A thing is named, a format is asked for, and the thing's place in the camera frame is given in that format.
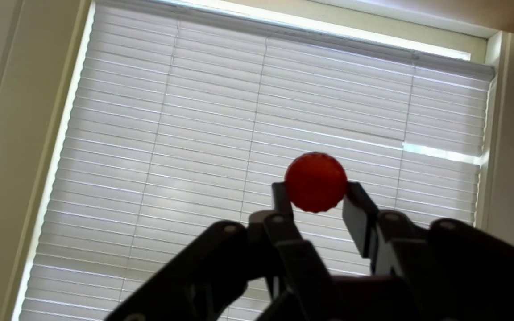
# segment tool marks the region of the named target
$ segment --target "screw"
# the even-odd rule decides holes
[[[226,225],[223,228],[223,230],[228,232],[228,233],[231,233],[231,232],[235,232],[235,230],[237,230],[237,227],[235,227],[235,225]]]
[[[385,216],[386,219],[390,220],[390,221],[397,221],[399,220],[400,218],[398,217],[398,214],[394,214],[394,213],[388,213],[386,214]]]
[[[132,313],[124,321],[146,321],[146,317],[141,313]]]
[[[455,228],[455,224],[453,224],[451,222],[441,222],[439,225],[448,230],[453,230]]]

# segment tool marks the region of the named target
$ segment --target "ball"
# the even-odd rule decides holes
[[[322,152],[309,152],[287,167],[284,183],[296,207],[318,213],[332,209],[343,199],[347,182],[338,160]]]

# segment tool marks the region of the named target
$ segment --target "window blind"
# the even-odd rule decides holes
[[[473,223],[487,67],[154,2],[96,4],[21,321],[102,320],[209,224],[246,223],[304,152],[381,209]],[[362,276],[340,217],[296,210],[334,274]],[[253,320],[256,280],[221,320]]]

